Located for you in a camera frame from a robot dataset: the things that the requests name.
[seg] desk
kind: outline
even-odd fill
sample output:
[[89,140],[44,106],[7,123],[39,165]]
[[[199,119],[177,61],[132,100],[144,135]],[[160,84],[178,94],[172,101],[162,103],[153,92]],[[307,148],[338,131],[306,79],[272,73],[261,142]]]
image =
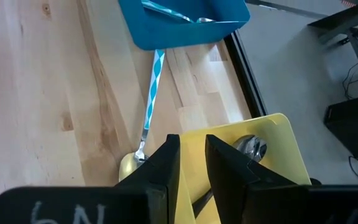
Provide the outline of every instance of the desk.
[[[152,60],[117,0],[0,0],[0,193],[117,183]],[[250,118],[224,42],[167,50],[154,113],[148,154],[168,133]]]

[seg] yellow board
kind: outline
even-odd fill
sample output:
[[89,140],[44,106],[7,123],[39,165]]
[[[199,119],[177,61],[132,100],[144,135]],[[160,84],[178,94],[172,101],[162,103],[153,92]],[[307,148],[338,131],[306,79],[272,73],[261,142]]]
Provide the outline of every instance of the yellow board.
[[[185,175],[186,191],[188,190],[192,202],[211,187],[205,161],[207,134],[214,134],[228,144],[246,134],[254,134],[267,142],[267,153],[260,162],[262,165],[297,184],[310,184],[289,120],[282,114],[273,114],[240,123],[190,131],[180,136],[181,170]],[[220,223],[214,198],[205,206],[196,222]]]

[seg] blue tray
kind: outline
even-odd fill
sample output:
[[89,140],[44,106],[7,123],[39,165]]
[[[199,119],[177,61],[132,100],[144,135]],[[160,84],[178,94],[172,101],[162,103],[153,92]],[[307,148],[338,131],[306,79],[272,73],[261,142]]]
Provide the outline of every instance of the blue tray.
[[152,0],[191,20],[189,23],[143,7],[141,0],[119,0],[134,43],[144,50],[217,42],[250,19],[244,0]]

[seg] floor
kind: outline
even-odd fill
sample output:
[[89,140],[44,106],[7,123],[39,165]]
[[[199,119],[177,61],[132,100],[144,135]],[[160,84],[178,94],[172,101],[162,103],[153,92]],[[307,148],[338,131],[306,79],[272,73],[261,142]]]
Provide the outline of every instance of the floor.
[[[318,13],[343,8],[336,0],[276,2]],[[321,45],[306,26],[312,19],[254,5],[249,9],[252,19],[240,33],[267,111],[291,121],[310,177],[324,184],[358,184],[348,150],[323,124],[327,106],[345,100],[341,83],[357,62],[350,44]],[[358,68],[354,71],[355,80]],[[358,96],[358,83],[350,93]]]
[[[139,146],[152,60],[117,0],[0,0],[0,193],[117,183]],[[169,49],[145,151],[249,118],[223,42]]]

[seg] wooden table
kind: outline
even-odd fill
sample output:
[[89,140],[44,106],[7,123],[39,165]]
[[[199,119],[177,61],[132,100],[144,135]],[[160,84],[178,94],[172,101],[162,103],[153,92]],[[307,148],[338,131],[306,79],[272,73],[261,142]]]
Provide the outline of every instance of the wooden table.
[[[168,133],[250,118],[223,42],[166,53],[148,154]],[[117,183],[140,141],[152,60],[117,0],[0,0],[0,193]]]

